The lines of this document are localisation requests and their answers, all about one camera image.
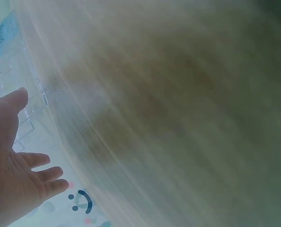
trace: smiley face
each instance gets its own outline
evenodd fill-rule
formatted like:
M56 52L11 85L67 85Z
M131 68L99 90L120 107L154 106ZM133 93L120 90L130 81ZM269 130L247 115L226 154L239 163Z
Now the smiley face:
M79 204L79 199L81 196L84 196L87 200L87 204ZM70 194L68 196L68 199L73 200L75 198L76 206L72 207L73 211L77 211L79 208L86 208L86 214L89 214L93 207L93 202L91 197L83 190L78 190L78 194L76 197L74 195Z

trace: sticker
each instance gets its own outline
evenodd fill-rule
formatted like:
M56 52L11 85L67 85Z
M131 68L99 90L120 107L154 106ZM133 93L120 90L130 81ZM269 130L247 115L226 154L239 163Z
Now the sticker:
M0 56L3 54L3 46L18 34L18 23L15 14L11 12L0 24Z

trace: light blue sticker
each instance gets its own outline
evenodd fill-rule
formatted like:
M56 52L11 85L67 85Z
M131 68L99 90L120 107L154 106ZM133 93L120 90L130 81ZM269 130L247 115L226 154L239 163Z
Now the light blue sticker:
M18 23L15 14L11 12L0 24L0 56L3 46L11 42L18 34Z

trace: hand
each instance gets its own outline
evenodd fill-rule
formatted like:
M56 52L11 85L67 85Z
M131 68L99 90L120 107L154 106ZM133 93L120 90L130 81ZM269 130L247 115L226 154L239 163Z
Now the hand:
M15 153L12 149L18 131L18 113L27 102L28 92L24 88L0 98L0 227L69 187L66 180L57 180L63 174L60 167L40 172L31 170L48 164L49 156Z

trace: finger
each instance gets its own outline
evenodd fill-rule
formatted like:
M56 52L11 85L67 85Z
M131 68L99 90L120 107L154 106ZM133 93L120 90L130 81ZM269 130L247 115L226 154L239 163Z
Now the finger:
M63 170L60 167L52 167L36 173L37 177L42 182L54 181L63 175Z
M46 200L48 200L51 197L66 191L69 188L69 183L64 179L59 179L59 180L49 181L44 183L44 187L47 193Z
M50 163L50 158L46 154L41 153L17 153L17 155L21 156L29 165L29 167L35 168L39 166L44 166Z
M19 90L11 92L1 99L8 102L16 112L16 114L18 114L26 107L28 103L28 91L25 88L21 87Z

